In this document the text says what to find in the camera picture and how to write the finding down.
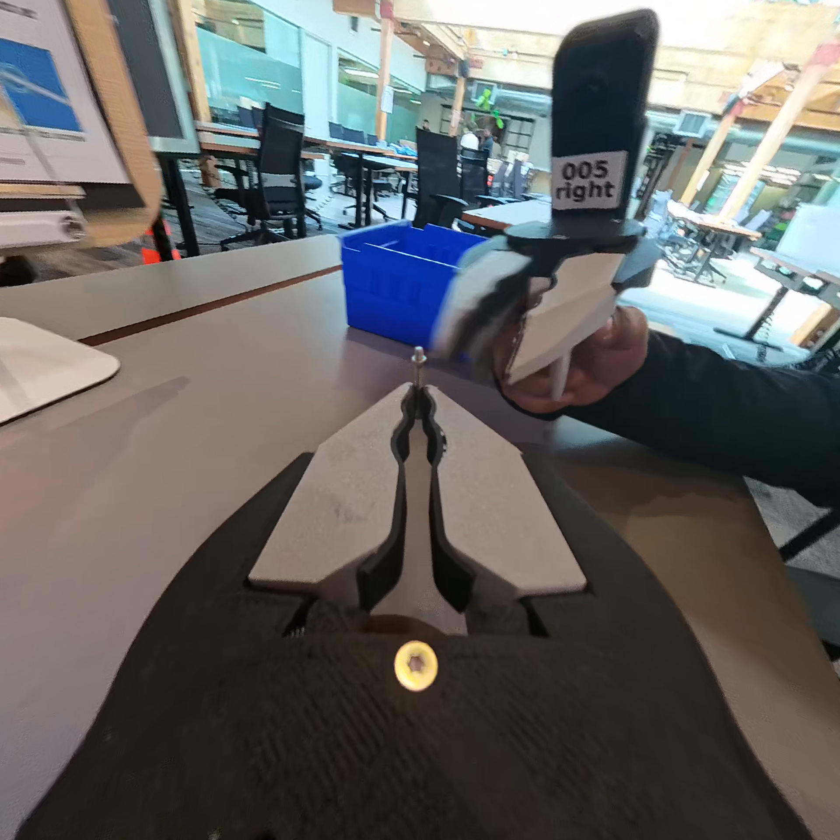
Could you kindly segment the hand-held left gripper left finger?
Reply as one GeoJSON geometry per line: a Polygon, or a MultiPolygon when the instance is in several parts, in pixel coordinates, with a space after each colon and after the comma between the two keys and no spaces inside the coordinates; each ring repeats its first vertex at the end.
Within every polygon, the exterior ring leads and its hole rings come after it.
{"type": "Polygon", "coordinates": [[[320,444],[248,581],[370,612],[403,570],[415,388],[399,385],[320,444]]]}

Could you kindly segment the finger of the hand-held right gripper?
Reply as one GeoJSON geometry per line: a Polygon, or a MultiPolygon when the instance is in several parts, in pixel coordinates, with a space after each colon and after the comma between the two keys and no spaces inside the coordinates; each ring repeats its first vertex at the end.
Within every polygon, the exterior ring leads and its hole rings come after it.
{"type": "Polygon", "coordinates": [[[484,363],[529,294],[532,265],[533,257],[508,246],[468,250],[434,322],[433,357],[446,363],[484,363]]]}
{"type": "Polygon", "coordinates": [[[553,286],[524,316],[505,383],[515,385],[548,369],[549,395],[561,398],[574,348],[613,314],[613,279],[624,258],[596,253],[570,257],[559,265],[552,276],[553,286]]]}

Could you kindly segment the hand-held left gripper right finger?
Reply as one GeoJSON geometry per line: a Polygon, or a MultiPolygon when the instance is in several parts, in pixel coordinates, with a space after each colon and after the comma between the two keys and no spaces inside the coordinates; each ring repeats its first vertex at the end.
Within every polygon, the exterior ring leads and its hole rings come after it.
{"type": "Polygon", "coordinates": [[[522,452],[436,386],[420,391],[432,469],[429,528],[447,604],[510,606],[587,580],[522,452]]]}

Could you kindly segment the blue plastic bin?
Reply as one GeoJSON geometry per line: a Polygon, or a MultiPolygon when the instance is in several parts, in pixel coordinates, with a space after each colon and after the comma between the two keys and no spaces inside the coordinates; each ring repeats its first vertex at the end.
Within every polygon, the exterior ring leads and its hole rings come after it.
{"type": "Polygon", "coordinates": [[[350,327],[430,350],[457,267],[483,237],[406,220],[363,227],[340,238],[350,327]]]}

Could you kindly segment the person's right forearm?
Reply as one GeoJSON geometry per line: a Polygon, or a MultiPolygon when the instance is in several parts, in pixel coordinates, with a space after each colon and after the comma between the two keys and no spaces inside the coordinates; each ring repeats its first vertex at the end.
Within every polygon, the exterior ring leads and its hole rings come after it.
{"type": "Polygon", "coordinates": [[[653,332],[638,372],[565,413],[669,457],[838,506],[838,374],[727,360],[653,332]]]}

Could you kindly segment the grey desk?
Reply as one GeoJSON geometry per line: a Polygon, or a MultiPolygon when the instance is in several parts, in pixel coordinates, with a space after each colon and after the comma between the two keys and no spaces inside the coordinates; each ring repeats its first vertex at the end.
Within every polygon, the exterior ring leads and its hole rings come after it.
{"type": "MultiPolygon", "coordinates": [[[[115,356],[108,382],[2,427],[2,838],[88,731],[151,608],[195,550],[300,452],[410,377],[347,331],[334,238],[2,289],[2,315],[115,356]]],[[[838,838],[838,678],[740,478],[492,386],[427,380],[551,456],[644,559],[814,837],[838,838]]]]}

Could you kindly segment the person's right hand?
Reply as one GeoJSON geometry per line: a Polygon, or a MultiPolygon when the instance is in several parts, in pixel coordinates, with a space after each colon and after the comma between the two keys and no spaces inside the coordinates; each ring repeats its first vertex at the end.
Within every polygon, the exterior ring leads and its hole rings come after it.
{"type": "Polygon", "coordinates": [[[514,324],[497,339],[492,370],[505,399],[532,415],[553,415],[600,402],[638,373],[648,354],[645,315],[636,308],[617,308],[604,326],[573,348],[563,390],[553,396],[550,367],[516,383],[504,378],[517,330],[514,324]]]}

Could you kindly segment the black office chair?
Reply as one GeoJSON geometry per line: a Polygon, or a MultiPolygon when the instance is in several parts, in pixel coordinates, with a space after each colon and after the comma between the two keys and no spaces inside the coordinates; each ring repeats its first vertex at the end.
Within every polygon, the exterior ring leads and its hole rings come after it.
{"type": "Polygon", "coordinates": [[[265,105],[259,128],[255,182],[238,166],[225,167],[234,176],[236,187],[214,191],[217,200],[235,203],[244,211],[248,226],[244,233],[221,240],[221,251],[228,251],[231,245],[271,245],[308,235],[302,160],[304,128],[299,113],[265,105]]]}
{"type": "Polygon", "coordinates": [[[486,150],[460,149],[459,197],[468,207],[481,207],[482,197],[487,196],[488,156],[486,150]]]}
{"type": "Polygon", "coordinates": [[[416,131],[415,228],[451,228],[466,210],[460,195],[459,142],[455,136],[416,131]]]}

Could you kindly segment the white height-adjustable table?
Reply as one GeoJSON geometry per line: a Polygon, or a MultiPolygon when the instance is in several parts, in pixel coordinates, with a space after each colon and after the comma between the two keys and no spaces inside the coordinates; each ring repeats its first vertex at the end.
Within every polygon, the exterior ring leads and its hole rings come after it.
{"type": "Polygon", "coordinates": [[[714,332],[729,340],[757,346],[758,358],[762,360],[769,351],[782,352],[788,344],[809,352],[823,345],[833,346],[837,342],[833,334],[838,329],[838,271],[807,265],[790,255],[764,248],[751,248],[750,252],[758,258],[755,269],[775,284],[773,295],[744,331],[715,327],[714,332]],[[821,310],[814,312],[790,339],[778,343],[771,337],[774,315],[791,293],[819,301],[821,310]]]}

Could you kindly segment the long wooden office table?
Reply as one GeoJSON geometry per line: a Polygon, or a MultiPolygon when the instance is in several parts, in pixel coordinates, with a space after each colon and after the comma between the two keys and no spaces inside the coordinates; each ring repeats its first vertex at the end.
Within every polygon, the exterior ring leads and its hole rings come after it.
{"type": "Polygon", "coordinates": [[[161,169],[164,185],[164,204],[177,215],[185,257],[200,255],[200,245],[193,223],[192,207],[186,192],[178,161],[181,159],[203,161],[206,158],[219,160],[255,160],[259,148],[257,129],[237,127],[226,123],[195,122],[199,151],[155,153],[161,169]]]}

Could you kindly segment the orange traffic cone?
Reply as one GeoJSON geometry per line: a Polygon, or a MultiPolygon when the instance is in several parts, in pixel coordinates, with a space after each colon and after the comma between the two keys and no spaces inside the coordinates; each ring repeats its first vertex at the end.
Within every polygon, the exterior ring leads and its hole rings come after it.
{"type": "Polygon", "coordinates": [[[139,244],[143,264],[147,266],[182,258],[178,249],[173,246],[171,230],[161,216],[158,216],[139,237],[139,244]]]}

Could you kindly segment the white document stand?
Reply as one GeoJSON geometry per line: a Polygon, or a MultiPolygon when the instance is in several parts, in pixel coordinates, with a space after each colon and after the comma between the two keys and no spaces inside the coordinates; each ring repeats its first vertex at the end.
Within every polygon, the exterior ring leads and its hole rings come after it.
{"type": "MultiPolygon", "coordinates": [[[[2,256],[76,245],[88,236],[77,200],[59,183],[2,183],[2,256]]],[[[1,318],[1,424],[6,425],[111,380],[115,357],[11,317],[1,318]]]]}

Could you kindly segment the grey partition panel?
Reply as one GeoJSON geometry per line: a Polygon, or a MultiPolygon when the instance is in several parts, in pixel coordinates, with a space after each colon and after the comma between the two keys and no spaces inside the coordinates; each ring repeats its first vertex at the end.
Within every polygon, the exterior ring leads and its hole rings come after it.
{"type": "Polygon", "coordinates": [[[108,1],[152,151],[200,154],[186,79],[166,1],[108,1]]]}

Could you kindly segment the printed instruction sheet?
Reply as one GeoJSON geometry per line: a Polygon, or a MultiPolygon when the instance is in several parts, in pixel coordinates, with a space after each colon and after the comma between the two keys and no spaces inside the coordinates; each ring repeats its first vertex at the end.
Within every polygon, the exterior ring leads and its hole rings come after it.
{"type": "Polygon", "coordinates": [[[1,2],[3,182],[127,185],[62,2],[1,2]]]}

